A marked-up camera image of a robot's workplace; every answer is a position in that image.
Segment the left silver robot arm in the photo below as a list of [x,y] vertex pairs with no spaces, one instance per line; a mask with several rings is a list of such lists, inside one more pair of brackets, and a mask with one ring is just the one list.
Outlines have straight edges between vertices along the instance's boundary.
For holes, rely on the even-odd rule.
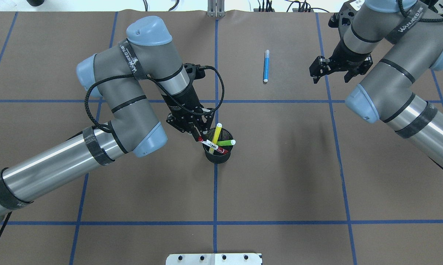
[[0,170],[0,223],[35,199],[117,158],[146,156],[167,142],[140,80],[157,85],[170,109],[167,123],[195,140],[204,137],[215,109],[205,108],[193,81],[212,66],[183,63],[164,21],[143,17],[130,24],[126,39],[76,67],[87,93],[84,107],[93,123],[65,142]]

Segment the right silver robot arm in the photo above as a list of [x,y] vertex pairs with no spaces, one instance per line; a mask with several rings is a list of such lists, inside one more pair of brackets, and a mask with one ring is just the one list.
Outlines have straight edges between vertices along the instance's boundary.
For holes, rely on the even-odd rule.
[[428,69],[443,70],[443,14],[420,0],[365,0],[329,20],[340,41],[309,67],[314,83],[344,71],[364,79],[345,104],[368,123],[381,120],[443,170],[443,113],[411,91]]

